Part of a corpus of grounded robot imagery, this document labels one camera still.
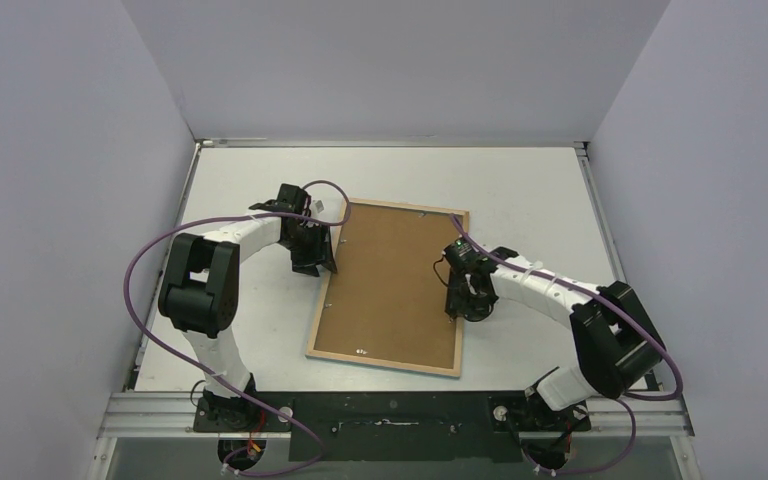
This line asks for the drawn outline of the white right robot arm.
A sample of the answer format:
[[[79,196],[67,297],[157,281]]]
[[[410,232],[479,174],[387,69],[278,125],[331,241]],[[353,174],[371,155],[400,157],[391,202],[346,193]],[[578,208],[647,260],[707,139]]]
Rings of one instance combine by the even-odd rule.
[[[442,259],[449,265],[450,318],[480,322],[507,300],[569,329],[575,363],[552,368],[526,390],[525,414],[537,428],[553,427],[565,409],[590,397],[624,395],[663,359],[659,334],[623,282],[578,282],[506,247],[483,252],[463,237],[443,249]]]

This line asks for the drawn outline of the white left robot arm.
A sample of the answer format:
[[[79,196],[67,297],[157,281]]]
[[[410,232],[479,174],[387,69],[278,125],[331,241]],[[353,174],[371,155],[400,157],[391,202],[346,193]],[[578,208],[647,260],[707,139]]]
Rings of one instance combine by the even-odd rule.
[[[168,318],[208,368],[207,412],[230,428],[250,428],[260,415],[256,381],[232,333],[239,304],[240,266],[260,250],[280,245],[295,273],[338,271],[330,223],[304,186],[282,184],[275,198],[255,203],[242,219],[207,233],[181,233],[171,243],[158,300]]]

